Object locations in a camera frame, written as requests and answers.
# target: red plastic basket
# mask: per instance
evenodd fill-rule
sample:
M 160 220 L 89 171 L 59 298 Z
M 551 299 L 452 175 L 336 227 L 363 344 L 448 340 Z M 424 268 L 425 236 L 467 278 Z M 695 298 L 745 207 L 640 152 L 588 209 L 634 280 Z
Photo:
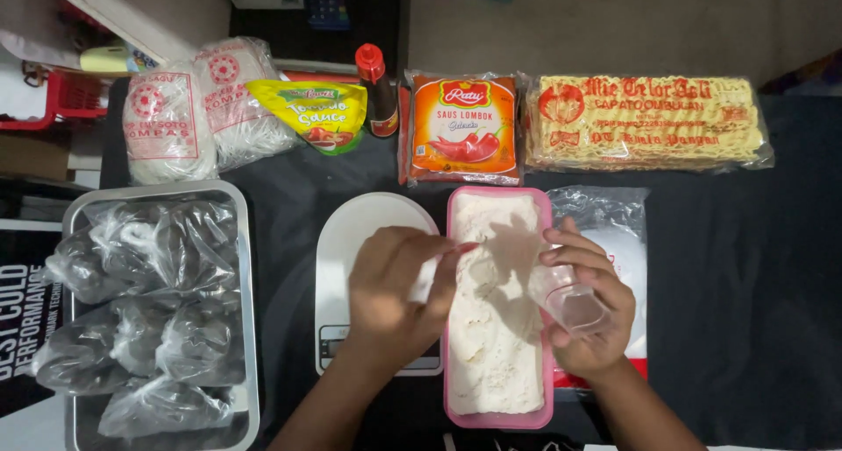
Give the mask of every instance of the red plastic basket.
M 5 130 L 41 130 L 57 117 L 91 118 L 104 116 L 107 107 L 100 107 L 102 82 L 98 78 L 52 71 L 47 76 L 47 105 L 40 121 L 0 122 Z

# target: metal tray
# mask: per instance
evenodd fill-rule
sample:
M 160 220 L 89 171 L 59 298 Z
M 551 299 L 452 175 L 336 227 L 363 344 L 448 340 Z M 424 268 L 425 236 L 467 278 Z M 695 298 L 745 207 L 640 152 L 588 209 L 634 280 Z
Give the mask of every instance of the metal tray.
M 97 433 L 100 416 L 110 395 L 68 397 L 65 414 L 65 445 L 69 451 L 245 451 L 257 437 L 260 424 L 258 392 L 257 340 L 255 336 L 254 305 L 252 296 L 251 247 L 248 243 L 248 207 L 243 194 L 231 183 L 221 180 L 189 181 L 155 187 L 118 188 L 99 190 L 79 197 L 64 214 L 64 237 L 88 225 L 82 208 L 99 202 L 114 201 L 190 201 L 207 200 L 226 202 L 233 200 L 237 212 L 237 252 L 240 257 L 240 291 L 242 292 L 243 339 L 245 341 L 246 382 L 248 411 L 237 413 L 233 423 L 226 428 L 195 432 L 159 433 L 132 440 L 104 437 Z M 84 315 L 91 309 L 77 301 L 65 290 L 65 324 Z

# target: black tablecloth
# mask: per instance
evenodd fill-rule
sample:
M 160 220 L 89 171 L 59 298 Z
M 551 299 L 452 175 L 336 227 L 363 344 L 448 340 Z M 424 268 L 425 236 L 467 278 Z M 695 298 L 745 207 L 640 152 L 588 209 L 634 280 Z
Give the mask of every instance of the black tablecloth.
M 103 188 L 128 182 L 111 93 Z M 842 447 L 842 100 L 761 98 L 777 166 L 708 176 L 678 172 L 526 177 L 529 187 L 649 187 L 648 356 L 653 388 L 706 444 Z M 312 149 L 223 174 L 251 208 L 268 440 L 318 379 L 313 365 L 314 256 L 334 209 L 366 192 L 415 199 L 445 231 L 456 184 L 397 185 L 395 139 L 347 155 Z M 394 379 L 362 436 L 455 429 L 442 378 Z M 557 402 L 547 431 L 600 443 L 595 407 Z

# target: hand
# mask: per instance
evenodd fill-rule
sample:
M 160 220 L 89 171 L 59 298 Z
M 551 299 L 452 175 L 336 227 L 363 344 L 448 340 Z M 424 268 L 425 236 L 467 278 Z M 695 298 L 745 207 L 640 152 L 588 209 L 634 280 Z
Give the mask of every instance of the hand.
M 478 244 L 406 227 L 381 228 L 368 238 L 348 280 L 350 331 L 339 353 L 389 380 L 441 336 L 457 291 L 459 257 Z M 407 300 L 421 265 L 442 255 L 427 304 Z
M 576 229 L 565 217 L 562 230 L 545 230 L 544 239 L 562 247 L 539 255 L 545 266 L 572 265 L 580 283 L 592 287 L 611 310 L 612 325 L 607 331 L 573 339 L 554 324 L 548 331 L 558 365 L 585 380 L 597 380 L 624 358 L 632 332 L 635 300 L 632 290 L 620 282 L 605 251 Z

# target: white scale platform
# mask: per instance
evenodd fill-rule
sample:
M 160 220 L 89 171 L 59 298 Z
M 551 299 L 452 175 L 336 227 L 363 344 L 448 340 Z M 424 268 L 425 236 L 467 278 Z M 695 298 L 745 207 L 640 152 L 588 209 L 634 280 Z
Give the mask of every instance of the white scale platform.
M 433 219 L 416 202 L 387 192 L 368 193 L 346 202 L 321 229 L 316 248 L 315 304 L 315 360 L 319 375 L 348 336 L 348 275 L 357 251 L 378 228 L 387 226 L 439 233 Z M 396 375 L 437 375 L 442 369 L 441 346 L 437 341 L 424 356 Z

